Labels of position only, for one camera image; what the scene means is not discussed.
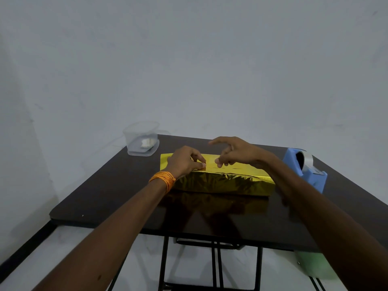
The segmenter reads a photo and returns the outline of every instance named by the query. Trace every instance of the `orange bangle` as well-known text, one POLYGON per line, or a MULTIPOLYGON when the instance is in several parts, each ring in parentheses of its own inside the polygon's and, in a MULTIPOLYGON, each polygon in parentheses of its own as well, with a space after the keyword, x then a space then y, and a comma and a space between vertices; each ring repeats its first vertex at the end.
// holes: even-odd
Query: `orange bangle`
POLYGON ((167 185, 167 192, 166 193, 168 193, 171 190, 172 186, 174 185, 174 183, 176 181, 176 179, 168 171, 159 171, 156 174, 154 174, 154 176, 148 182, 151 182, 152 180, 155 180, 156 178, 162 179, 166 183, 166 185, 167 185))

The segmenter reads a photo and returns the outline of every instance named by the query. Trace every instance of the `human hand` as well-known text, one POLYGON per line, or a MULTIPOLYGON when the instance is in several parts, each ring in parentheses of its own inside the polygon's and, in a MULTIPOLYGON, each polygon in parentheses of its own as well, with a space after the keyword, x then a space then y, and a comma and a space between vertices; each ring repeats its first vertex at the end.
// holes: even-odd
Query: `human hand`
POLYGON ((218 137, 209 142, 210 145, 226 143, 225 148, 215 163, 219 168, 224 164, 234 164, 236 162, 250 164, 257 168, 263 168, 264 164, 271 157, 276 157, 273 153, 266 151, 260 147, 249 144, 238 137, 218 137))
POLYGON ((183 146, 175 150, 174 154, 167 158, 167 167, 164 171, 170 172, 175 179, 179 179, 193 170, 206 167, 206 159, 194 148, 183 146))

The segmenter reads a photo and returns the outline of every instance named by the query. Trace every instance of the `tape roll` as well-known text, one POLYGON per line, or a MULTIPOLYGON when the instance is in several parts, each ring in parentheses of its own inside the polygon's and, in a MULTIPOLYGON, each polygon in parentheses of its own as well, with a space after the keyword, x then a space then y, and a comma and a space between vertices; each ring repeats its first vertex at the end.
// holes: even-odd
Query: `tape roll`
POLYGON ((296 159, 298 160, 299 166, 302 172, 308 171, 309 168, 313 168, 313 155, 308 153, 305 150, 300 150, 296 154, 296 159))

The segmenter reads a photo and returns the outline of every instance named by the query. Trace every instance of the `transparent plastic box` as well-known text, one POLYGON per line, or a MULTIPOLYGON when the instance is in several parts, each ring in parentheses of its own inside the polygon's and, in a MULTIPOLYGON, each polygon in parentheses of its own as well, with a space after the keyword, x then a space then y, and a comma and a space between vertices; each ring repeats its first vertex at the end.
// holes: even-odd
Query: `transparent plastic box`
POLYGON ((129 155, 150 156, 159 147, 159 123, 156 121, 139 121, 123 130, 129 155))

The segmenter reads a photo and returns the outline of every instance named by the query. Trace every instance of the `green object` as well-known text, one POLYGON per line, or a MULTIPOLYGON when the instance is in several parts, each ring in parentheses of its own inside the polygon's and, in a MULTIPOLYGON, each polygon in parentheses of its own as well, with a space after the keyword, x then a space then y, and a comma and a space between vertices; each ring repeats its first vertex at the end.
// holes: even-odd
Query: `green object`
POLYGON ((306 275, 319 279, 338 278, 322 253, 295 251, 295 255, 306 275))

